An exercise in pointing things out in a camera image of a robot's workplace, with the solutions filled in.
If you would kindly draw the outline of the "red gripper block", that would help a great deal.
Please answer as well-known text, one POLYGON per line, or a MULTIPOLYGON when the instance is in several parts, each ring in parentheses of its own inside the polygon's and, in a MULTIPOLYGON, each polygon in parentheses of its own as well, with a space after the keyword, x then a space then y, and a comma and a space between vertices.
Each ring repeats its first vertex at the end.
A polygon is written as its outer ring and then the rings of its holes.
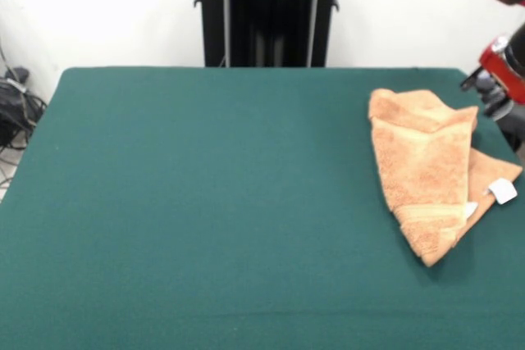
POLYGON ((516 66, 511 65, 510 59, 509 38, 497 37, 480 56, 480 66, 460 84, 462 91, 475 89, 478 82, 488 78, 489 73, 503 88, 493 88, 483 95, 483 114, 487 117, 507 116, 511 110, 509 98, 524 104, 524 76, 516 66))

